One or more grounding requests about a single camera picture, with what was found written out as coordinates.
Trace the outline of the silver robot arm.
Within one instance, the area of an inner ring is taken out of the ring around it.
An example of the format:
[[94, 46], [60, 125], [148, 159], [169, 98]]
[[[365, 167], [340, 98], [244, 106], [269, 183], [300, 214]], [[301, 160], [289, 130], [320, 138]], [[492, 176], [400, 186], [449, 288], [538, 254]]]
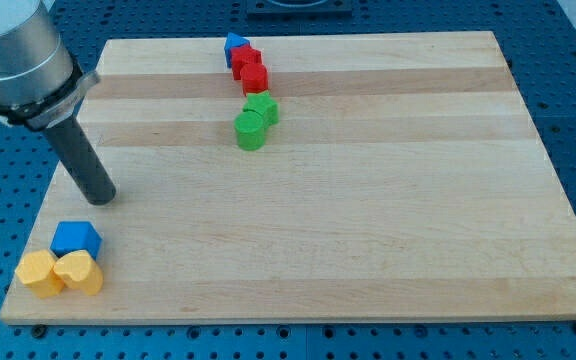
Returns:
[[0, 120], [42, 131], [99, 82], [69, 52], [41, 0], [0, 0]]

